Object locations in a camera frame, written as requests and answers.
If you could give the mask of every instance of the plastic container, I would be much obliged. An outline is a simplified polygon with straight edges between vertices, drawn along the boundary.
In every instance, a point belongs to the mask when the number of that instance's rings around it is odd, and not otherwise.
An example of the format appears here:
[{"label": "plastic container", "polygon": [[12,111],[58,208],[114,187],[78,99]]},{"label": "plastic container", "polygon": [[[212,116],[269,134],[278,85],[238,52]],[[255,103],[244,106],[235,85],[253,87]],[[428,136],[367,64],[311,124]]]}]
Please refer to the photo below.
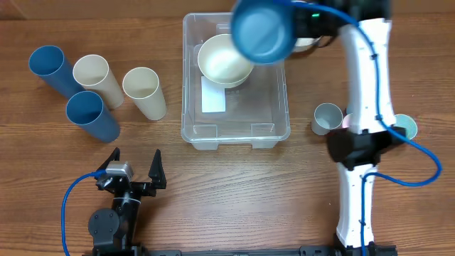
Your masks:
[{"label": "plastic container", "polygon": [[291,134],[284,64],[257,65],[238,87],[225,90],[225,112],[202,112],[200,47],[230,33],[231,13],[188,14],[183,20],[181,135],[199,150],[219,144],[271,149]]}]

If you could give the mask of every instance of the white paper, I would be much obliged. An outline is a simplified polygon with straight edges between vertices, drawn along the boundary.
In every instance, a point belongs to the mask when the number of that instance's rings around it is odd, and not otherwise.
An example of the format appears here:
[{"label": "white paper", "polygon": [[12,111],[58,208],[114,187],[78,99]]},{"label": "white paper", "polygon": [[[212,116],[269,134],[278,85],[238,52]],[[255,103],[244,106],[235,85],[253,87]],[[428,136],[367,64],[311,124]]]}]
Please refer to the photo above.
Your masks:
[{"label": "white paper", "polygon": [[210,81],[205,76],[200,78],[202,90],[202,112],[226,112],[225,88]]}]

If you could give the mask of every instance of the bowl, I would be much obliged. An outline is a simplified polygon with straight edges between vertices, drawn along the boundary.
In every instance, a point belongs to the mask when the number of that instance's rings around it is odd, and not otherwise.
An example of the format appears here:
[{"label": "bowl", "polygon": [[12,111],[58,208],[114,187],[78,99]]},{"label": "bowl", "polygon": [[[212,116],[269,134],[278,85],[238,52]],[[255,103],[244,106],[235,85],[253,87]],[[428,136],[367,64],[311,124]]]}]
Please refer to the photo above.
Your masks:
[{"label": "bowl", "polygon": [[225,89],[241,85],[254,67],[237,51],[230,34],[208,39],[199,50],[198,65],[207,79]]}]

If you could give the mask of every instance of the blue cable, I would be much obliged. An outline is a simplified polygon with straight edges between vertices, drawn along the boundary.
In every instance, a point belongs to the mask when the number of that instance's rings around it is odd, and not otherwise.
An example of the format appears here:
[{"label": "blue cable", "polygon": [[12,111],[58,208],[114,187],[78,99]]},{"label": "blue cable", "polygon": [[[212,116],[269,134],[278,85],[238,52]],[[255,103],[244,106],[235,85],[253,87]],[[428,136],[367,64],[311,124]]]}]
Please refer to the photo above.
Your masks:
[{"label": "blue cable", "polygon": [[105,174],[106,171],[105,170],[98,170],[96,172],[92,172],[92,173],[89,173],[89,174],[85,174],[85,175],[82,175],[81,177],[79,177],[77,180],[75,180],[73,182],[73,184],[71,184],[71,186],[68,188],[68,190],[66,191],[66,194],[65,196],[63,197],[63,203],[62,203],[62,219],[61,219],[61,225],[62,225],[62,245],[63,245],[63,252],[65,253],[66,256],[70,256],[70,252],[68,252],[68,247],[66,246],[66,234],[65,234],[65,207],[66,207],[66,200],[68,199],[68,196],[70,195],[70,192],[72,191],[72,189],[79,183],[81,182],[81,180],[85,179],[85,178],[89,178],[89,177],[95,177],[95,178],[99,178],[102,174]]},{"label": "blue cable", "polygon": [[384,129],[386,129],[389,133],[391,133],[391,135],[393,135],[394,137],[397,137],[398,139],[402,140],[406,144],[409,144],[409,145],[413,146],[414,148],[420,150],[421,152],[425,153],[427,156],[429,156],[429,158],[431,158],[434,161],[434,163],[437,166],[437,171],[433,175],[433,177],[427,179],[426,181],[416,182],[416,183],[401,181],[399,179],[396,179],[396,178],[393,178],[391,176],[381,174],[381,173],[368,173],[368,174],[364,175],[364,177],[362,178],[362,219],[360,220],[360,224],[361,224],[360,239],[361,239],[361,245],[362,245],[362,256],[366,256],[366,249],[365,249],[365,243],[364,243],[365,234],[364,233],[365,233],[365,184],[366,184],[367,178],[369,176],[378,176],[380,178],[384,178],[388,181],[397,183],[402,186],[422,187],[422,186],[431,184],[432,182],[436,181],[439,178],[439,176],[441,175],[441,172],[442,172],[441,162],[439,161],[437,156],[435,154],[433,154],[430,150],[424,148],[423,146],[421,146],[421,145],[411,141],[410,139],[402,136],[401,134],[397,133],[391,127],[387,126],[386,123],[384,123],[384,121],[382,120],[382,115],[380,113],[380,72],[379,72],[378,55],[375,50],[375,46],[374,46],[373,42],[371,42],[370,38],[367,36],[365,31],[360,27],[360,24],[354,18],[352,18],[351,16],[349,16],[348,14],[346,14],[342,11],[339,11],[337,9],[334,9],[334,8],[331,8],[328,6],[322,6],[322,5],[318,5],[318,4],[308,4],[308,3],[303,3],[303,2],[295,2],[295,1],[291,1],[291,0],[274,0],[274,1],[277,3],[280,3],[280,4],[293,5],[293,6],[299,7],[299,8],[305,8],[305,9],[310,9],[310,10],[314,10],[314,11],[328,12],[328,13],[331,13],[331,14],[343,19],[346,23],[350,23],[350,24],[354,25],[357,28],[358,32],[362,35],[362,37],[367,42],[367,44],[371,50],[372,56],[375,56],[375,58],[373,58],[373,61],[375,63],[375,73],[376,73],[376,112],[378,114],[376,117],[377,120],[384,127]]}]

